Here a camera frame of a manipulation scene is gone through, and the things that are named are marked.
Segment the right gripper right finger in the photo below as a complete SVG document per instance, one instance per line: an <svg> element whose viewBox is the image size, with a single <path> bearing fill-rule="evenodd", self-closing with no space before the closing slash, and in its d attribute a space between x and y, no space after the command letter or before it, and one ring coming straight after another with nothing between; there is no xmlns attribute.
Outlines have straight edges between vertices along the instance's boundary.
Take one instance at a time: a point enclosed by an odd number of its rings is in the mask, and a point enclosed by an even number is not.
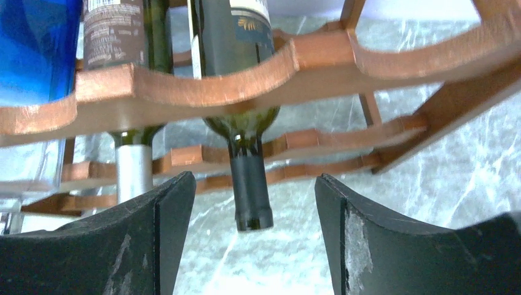
<svg viewBox="0 0 521 295"><path fill-rule="evenodd" d="M330 175L315 183L335 294L519 294L520 213L461 229L400 214Z"/></svg>

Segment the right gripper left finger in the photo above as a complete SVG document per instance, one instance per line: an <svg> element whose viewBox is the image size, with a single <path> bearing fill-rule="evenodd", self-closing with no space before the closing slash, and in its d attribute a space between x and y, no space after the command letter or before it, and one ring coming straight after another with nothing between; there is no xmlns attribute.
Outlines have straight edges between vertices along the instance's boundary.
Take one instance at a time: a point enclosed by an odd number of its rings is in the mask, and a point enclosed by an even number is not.
<svg viewBox="0 0 521 295"><path fill-rule="evenodd" d="M196 182L153 190L56 230L1 237L2 294L172 294Z"/></svg>

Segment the labelled green wine bottle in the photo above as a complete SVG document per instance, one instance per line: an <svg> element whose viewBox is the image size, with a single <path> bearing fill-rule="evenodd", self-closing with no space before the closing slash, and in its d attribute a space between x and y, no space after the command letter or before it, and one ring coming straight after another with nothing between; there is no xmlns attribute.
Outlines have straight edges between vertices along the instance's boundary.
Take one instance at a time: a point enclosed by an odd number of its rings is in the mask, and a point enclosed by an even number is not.
<svg viewBox="0 0 521 295"><path fill-rule="evenodd" d="M84 69L131 63L170 73L173 57L167 10L168 1L159 0L84 1ZM152 141L161 128L110 132L119 203L152 189Z"/></svg>

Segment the blue square glass bottle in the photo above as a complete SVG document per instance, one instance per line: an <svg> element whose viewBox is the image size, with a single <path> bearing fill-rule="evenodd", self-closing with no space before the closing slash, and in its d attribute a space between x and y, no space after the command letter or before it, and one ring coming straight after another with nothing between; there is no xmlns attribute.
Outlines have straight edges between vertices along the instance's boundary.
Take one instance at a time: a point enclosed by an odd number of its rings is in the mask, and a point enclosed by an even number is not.
<svg viewBox="0 0 521 295"><path fill-rule="evenodd" d="M54 194L60 185L66 141L9 143L10 135L50 129L76 115L53 105L72 92L81 1L1 2L1 233L22 229L22 206Z"/></svg>

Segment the dark green wine bottle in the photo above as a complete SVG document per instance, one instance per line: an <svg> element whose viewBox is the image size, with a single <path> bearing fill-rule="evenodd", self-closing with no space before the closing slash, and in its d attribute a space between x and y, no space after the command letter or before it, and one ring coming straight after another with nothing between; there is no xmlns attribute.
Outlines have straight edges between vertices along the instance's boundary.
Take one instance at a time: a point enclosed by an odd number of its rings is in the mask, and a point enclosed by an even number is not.
<svg viewBox="0 0 521 295"><path fill-rule="evenodd" d="M274 54L266 1L188 1L187 8L194 78L232 74ZM274 107L204 119L227 140L239 232L273 227L262 134L279 110Z"/></svg>

